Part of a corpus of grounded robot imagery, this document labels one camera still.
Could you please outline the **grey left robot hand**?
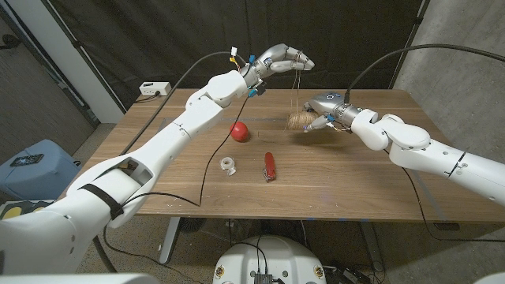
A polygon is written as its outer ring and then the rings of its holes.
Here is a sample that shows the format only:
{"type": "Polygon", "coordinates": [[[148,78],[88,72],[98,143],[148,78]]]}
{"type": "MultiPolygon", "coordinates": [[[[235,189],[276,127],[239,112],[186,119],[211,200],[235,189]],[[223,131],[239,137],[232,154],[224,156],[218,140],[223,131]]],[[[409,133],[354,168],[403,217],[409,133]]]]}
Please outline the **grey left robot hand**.
{"type": "Polygon", "coordinates": [[[241,75],[248,87],[256,86],[264,78],[290,70],[309,71],[315,63],[301,50],[280,43],[270,47],[248,63],[241,75]]]}

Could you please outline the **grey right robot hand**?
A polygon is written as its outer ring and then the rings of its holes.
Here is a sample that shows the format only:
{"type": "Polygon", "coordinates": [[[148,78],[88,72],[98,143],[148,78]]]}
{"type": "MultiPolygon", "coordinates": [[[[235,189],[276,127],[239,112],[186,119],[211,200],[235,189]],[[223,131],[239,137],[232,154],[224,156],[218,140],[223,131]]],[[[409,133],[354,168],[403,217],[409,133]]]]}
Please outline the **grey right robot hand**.
{"type": "Polygon", "coordinates": [[[336,125],[342,126],[342,131],[351,132],[351,124],[361,112],[361,108],[345,103],[343,95],[325,92],[309,99],[303,105],[303,111],[318,114],[314,121],[303,127],[305,133],[326,126],[339,130],[336,125]]]}

